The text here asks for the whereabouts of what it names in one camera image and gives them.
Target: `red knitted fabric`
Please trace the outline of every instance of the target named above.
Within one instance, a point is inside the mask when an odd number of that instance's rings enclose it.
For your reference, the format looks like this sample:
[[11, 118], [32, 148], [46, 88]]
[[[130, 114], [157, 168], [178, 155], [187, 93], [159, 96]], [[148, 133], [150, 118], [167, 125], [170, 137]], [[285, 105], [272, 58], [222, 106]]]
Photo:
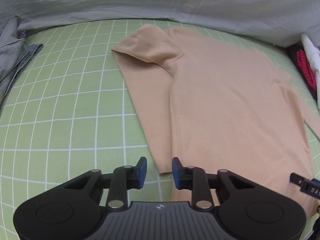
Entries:
[[313, 75], [313, 72], [310, 68], [310, 65], [309, 65], [309, 62], [308, 62], [308, 59], [306, 57], [304, 50], [300, 49], [299, 51], [297, 51], [296, 56], [297, 56], [298, 66], [302, 70], [302, 73], [305, 76], [305, 78], [308, 82], [308, 85], [313, 90], [316, 90], [317, 89], [316, 79], [315, 79], [315, 76]]

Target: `metal screw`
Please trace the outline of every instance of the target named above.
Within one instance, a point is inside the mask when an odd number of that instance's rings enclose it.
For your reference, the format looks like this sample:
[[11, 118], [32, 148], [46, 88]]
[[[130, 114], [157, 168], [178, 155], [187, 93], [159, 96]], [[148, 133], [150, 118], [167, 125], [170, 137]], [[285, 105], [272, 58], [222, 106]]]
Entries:
[[108, 202], [108, 206], [111, 208], [121, 208], [124, 203], [121, 200], [111, 200]]
[[200, 200], [196, 203], [196, 206], [198, 208], [201, 208], [201, 209], [208, 209], [212, 206], [211, 202], [210, 201], [207, 201], [207, 200]]

